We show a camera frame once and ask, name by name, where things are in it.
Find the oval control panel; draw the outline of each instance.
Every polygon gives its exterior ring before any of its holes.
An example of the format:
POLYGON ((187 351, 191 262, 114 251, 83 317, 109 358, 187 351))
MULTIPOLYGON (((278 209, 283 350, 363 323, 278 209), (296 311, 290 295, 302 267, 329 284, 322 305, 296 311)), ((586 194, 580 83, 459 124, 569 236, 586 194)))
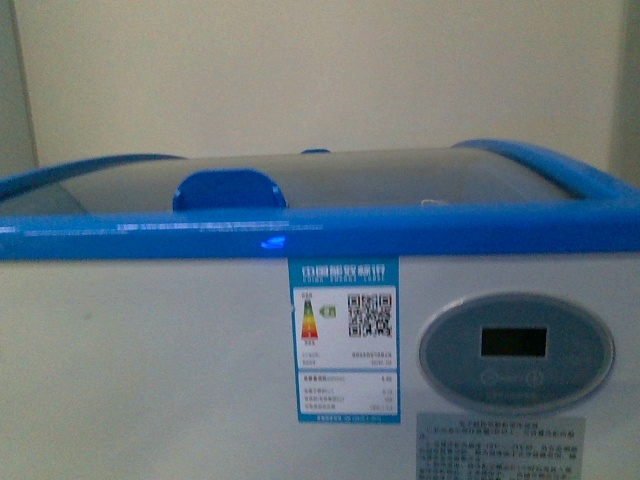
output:
POLYGON ((594 315, 535 294, 497 294, 440 314, 420 342, 420 365, 445 397, 493 413, 569 405, 613 363, 613 337, 594 315))

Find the button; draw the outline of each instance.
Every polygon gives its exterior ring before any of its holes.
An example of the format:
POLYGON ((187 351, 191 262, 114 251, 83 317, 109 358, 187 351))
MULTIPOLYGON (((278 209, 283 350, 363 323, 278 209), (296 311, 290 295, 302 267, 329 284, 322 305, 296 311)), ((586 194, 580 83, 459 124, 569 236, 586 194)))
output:
POLYGON ((544 375, 540 370, 530 370, 524 378, 526 384, 531 388, 538 388, 544 383, 544 375))
POLYGON ((500 375, 493 368, 488 368, 480 374, 480 381, 487 387, 495 387, 500 380, 500 375))

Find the chest freezer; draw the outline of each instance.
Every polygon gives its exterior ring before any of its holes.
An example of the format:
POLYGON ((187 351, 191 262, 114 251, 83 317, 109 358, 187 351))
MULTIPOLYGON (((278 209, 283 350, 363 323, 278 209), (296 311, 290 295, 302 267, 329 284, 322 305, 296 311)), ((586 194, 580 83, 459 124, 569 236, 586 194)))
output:
POLYGON ((0 181, 0 478, 640 472, 640 193, 548 150, 0 181))

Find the qr code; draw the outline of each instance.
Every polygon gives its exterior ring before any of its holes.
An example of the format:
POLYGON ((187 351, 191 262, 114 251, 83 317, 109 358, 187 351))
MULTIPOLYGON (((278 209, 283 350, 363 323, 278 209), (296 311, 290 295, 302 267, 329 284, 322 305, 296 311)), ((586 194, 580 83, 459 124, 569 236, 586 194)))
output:
POLYGON ((391 294, 349 294, 350 337, 391 336, 391 294))

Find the white freezer body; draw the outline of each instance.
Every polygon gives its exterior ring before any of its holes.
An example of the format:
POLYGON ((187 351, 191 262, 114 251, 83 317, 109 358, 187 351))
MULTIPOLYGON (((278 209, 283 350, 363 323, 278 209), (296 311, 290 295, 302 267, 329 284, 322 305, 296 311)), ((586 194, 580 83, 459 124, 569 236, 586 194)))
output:
POLYGON ((401 423, 300 423, 285 259, 5 263, 0 478, 411 479, 419 412, 474 415, 418 345, 460 301, 531 292, 600 317, 601 387, 539 417, 586 420, 583 480, 640 472, 640 255, 400 257, 401 423))

